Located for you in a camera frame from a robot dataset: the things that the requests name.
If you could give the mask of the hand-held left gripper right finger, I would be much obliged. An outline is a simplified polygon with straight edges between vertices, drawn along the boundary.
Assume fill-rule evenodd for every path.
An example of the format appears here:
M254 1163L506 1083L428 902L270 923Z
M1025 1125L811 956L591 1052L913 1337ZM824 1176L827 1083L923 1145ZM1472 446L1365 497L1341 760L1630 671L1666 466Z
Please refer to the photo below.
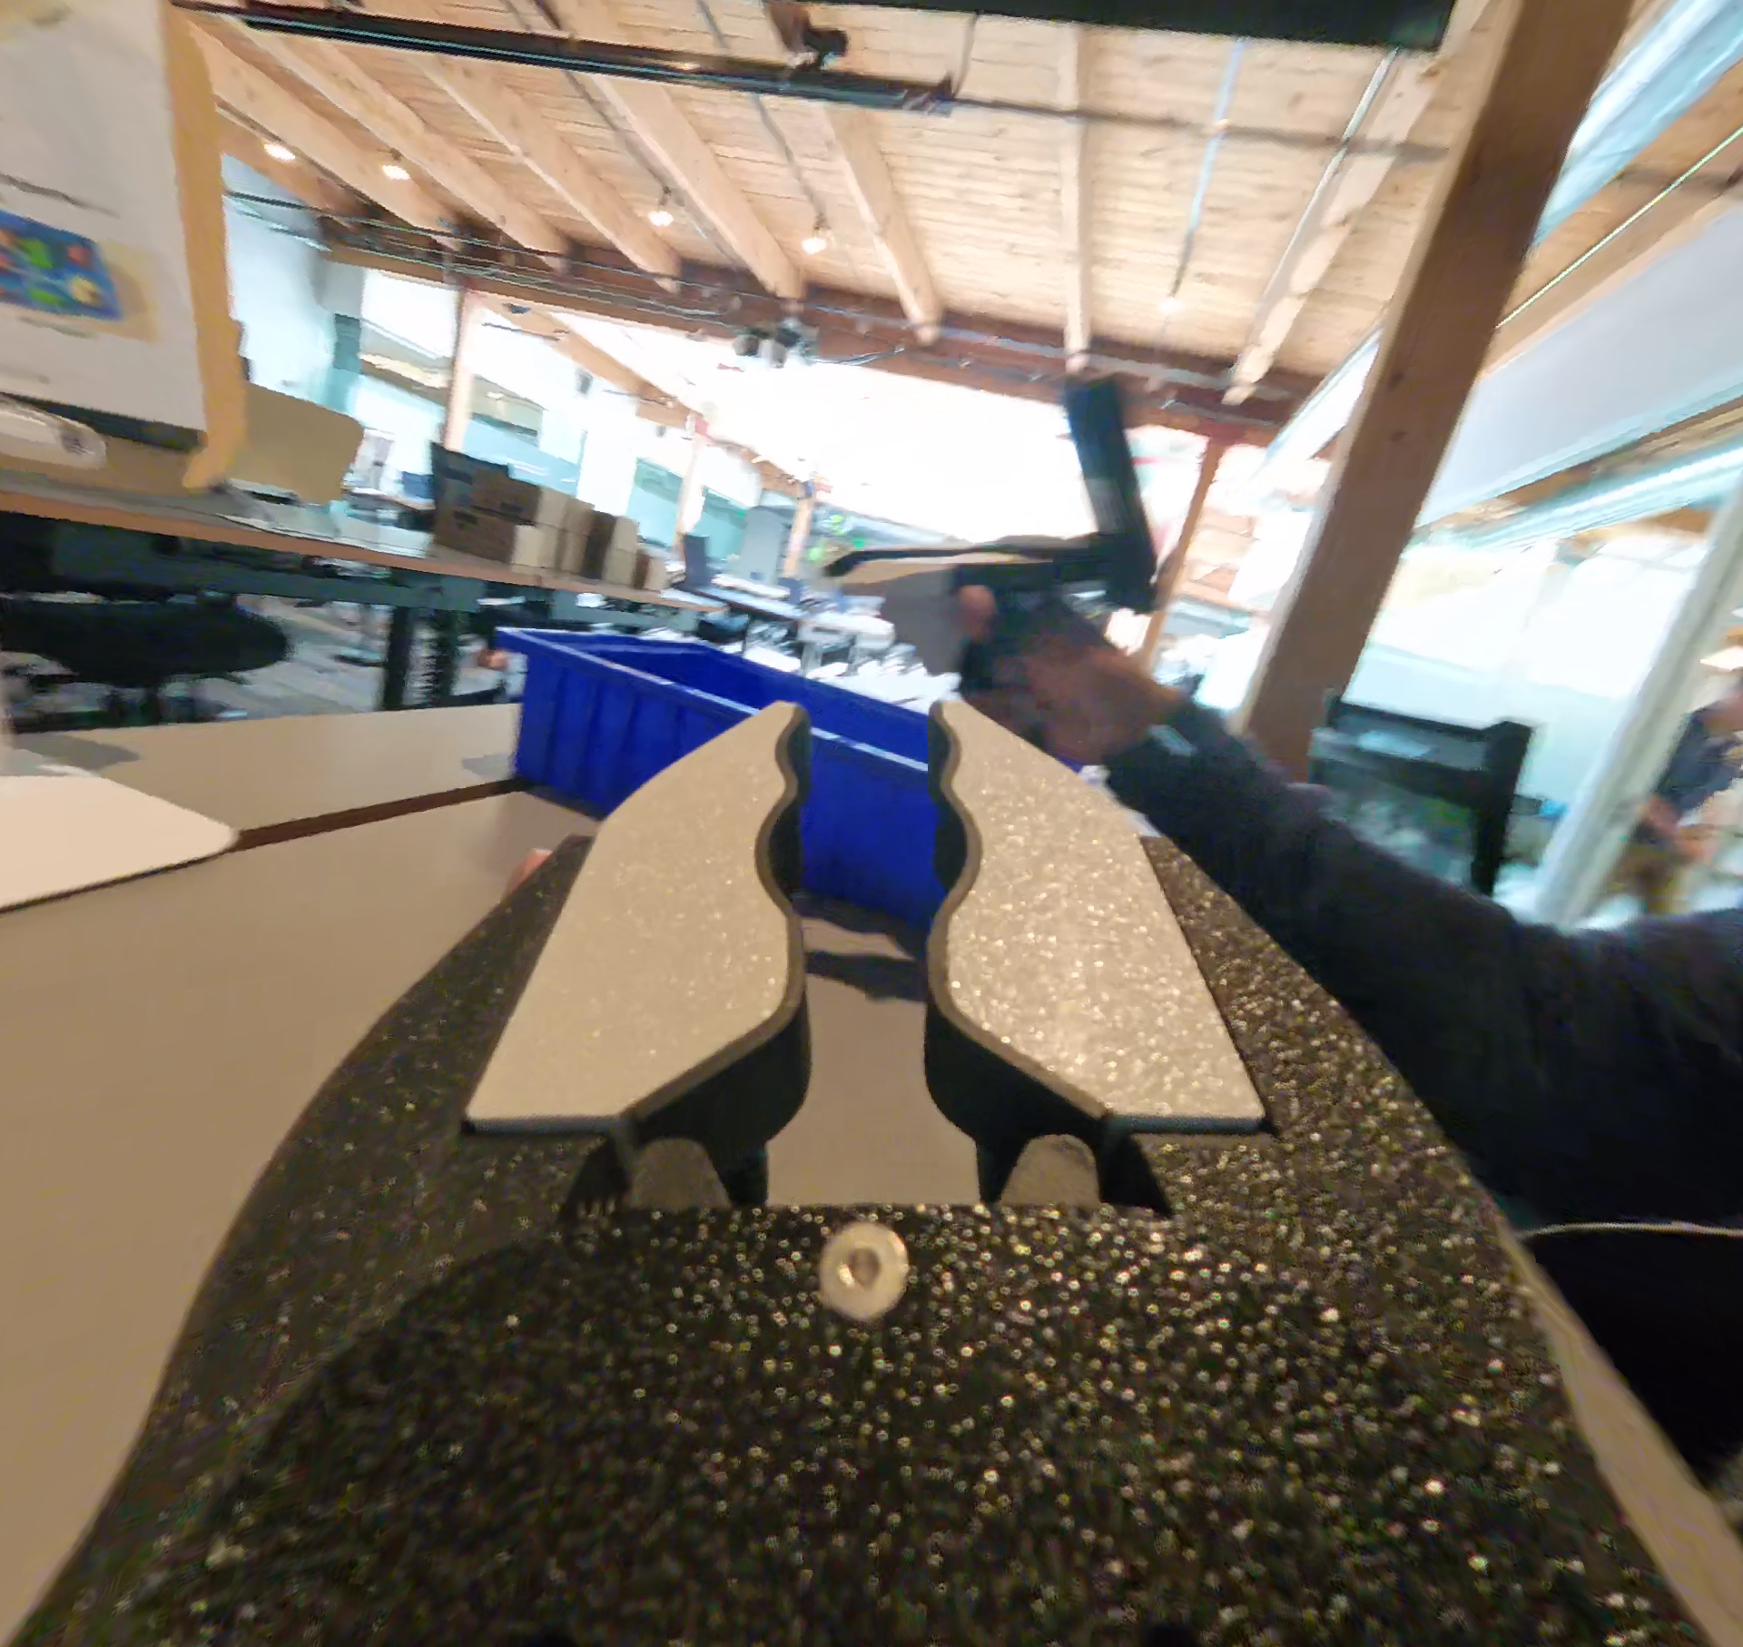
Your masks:
M925 726L938 1111L978 1147L1259 1130L1259 1092L1127 813L960 698Z

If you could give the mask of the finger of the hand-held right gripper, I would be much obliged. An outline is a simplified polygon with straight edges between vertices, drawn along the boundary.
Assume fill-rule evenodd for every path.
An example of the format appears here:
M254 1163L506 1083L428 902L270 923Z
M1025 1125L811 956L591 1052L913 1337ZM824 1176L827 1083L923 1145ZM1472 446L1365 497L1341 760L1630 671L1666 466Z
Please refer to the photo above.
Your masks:
M1040 537L1040 535L1016 535L1016 537L1000 537L991 540L978 542L934 542L934 544L905 544L905 546L867 546L856 549L845 549L836 557L829 558L820 568L820 575L835 582L844 582L847 577L862 575L869 577L869 571L878 566L991 566L991 564L1056 564L1063 558L1074 558L1078 555L1078 540L1074 537Z

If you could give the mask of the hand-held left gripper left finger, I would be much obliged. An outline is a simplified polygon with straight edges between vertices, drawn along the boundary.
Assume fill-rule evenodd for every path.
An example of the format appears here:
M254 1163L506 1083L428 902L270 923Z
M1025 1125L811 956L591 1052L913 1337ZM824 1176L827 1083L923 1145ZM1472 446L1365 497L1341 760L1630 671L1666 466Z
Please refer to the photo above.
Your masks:
M791 893L811 724L778 700L597 827L470 1092L490 1134L760 1150L811 1081Z

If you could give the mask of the blue plastic bin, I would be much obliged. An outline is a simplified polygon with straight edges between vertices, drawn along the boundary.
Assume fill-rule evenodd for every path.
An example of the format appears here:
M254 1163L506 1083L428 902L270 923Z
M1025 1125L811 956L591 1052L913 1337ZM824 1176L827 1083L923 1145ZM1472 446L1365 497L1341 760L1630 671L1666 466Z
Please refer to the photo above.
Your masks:
M517 776L593 815L764 707L800 706L804 885L914 929L936 916L945 891L923 713L689 640L508 627L497 642L526 662Z

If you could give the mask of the person's right forearm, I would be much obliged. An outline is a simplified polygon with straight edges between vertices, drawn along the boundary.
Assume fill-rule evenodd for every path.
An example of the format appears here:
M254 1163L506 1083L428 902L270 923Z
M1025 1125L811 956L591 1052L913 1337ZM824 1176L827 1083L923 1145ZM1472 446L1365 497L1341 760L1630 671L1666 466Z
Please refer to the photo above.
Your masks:
M1739 907L1559 929L1390 856L1185 704L1105 764L1503 1199L1739 1225Z

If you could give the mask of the person's right hand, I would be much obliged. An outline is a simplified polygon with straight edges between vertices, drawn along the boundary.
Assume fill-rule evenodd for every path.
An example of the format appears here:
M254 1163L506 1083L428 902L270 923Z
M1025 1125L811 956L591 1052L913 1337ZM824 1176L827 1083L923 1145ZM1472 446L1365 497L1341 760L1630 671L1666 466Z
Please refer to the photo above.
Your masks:
M954 615L967 646L962 698L1061 762L1107 764L1187 706L1056 598L1025 606L1012 591L967 584Z

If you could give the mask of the wooden pillar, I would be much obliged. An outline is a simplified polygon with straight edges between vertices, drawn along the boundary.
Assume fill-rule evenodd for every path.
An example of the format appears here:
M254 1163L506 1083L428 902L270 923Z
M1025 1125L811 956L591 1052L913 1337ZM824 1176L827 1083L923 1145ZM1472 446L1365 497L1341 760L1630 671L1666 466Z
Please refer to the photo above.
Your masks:
M1178 533L1158 564L1150 591L1150 611L1147 615L1143 638L1140 642L1140 664L1145 675L1154 671L1156 655L1160 653L1165 633L1165 617L1172 602L1172 595L1178 589L1179 577L1203 517L1210 488L1229 446L1230 442L1221 437L1209 437L1205 440L1203 451L1196 462L1194 482L1178 524Z
M1635 0L1508 0L1481 59L1374 361L1279 589L1236 733L1307 771L1354 675L1519 277L1572 137Z

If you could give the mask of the black cabinet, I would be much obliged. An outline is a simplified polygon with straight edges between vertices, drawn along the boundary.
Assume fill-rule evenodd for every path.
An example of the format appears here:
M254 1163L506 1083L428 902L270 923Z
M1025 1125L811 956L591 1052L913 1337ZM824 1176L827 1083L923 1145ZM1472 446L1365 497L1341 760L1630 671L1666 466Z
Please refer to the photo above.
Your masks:
M1330 695L1310 738L1308 784L1372 845L1492 894L1532 740L1534 727L1512 718L1472 726Z

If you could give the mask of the stack of cardboard boxes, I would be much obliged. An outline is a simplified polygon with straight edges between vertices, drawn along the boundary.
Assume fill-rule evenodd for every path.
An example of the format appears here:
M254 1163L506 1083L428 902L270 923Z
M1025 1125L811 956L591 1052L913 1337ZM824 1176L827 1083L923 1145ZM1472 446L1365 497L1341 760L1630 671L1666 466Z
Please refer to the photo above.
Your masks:
M428 459L431 546L588 584L664 589L666 562L642 546L635 519L441 442Z

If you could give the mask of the wooden desk with black legs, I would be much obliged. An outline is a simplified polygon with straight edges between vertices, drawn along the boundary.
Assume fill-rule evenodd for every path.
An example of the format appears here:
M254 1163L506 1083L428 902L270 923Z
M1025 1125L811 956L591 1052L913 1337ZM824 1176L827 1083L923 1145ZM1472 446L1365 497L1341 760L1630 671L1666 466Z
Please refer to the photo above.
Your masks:
M549 566L488 560L424 531L341 517L337 531L232 489L150 495L3 470L3 535L32 537L47 577L74 589L170 589L381 608L388 615L377 704L453 696L464 622L490 602L531 602L557 626L682 633L724 606L680 588L640 588Z

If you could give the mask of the black office chair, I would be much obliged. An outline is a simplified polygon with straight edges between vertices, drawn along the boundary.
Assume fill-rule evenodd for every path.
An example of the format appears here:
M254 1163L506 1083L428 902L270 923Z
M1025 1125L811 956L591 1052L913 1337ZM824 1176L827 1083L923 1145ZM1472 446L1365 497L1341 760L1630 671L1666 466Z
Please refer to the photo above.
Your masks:
M3 653L103 689L119 720L161 722L177 680L234 678L293 655L272 617L232 595L74 597L3 593Z

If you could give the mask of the beige board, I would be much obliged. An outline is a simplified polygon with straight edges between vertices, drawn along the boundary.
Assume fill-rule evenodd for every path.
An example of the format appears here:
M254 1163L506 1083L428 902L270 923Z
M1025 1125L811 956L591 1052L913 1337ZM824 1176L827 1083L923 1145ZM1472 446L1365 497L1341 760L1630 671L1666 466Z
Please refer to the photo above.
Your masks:
M315 506L342 497L364 426L313 399L244 382L241 435L206 489L239 489Z

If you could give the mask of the instruction sheet on clipboard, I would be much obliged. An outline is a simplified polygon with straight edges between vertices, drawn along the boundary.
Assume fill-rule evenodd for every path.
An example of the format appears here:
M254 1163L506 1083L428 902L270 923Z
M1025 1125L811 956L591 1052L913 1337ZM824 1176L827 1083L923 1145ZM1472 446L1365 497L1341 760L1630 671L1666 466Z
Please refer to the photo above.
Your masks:
M246 433L215 99L165 0L1 0L3 459L148 495Z

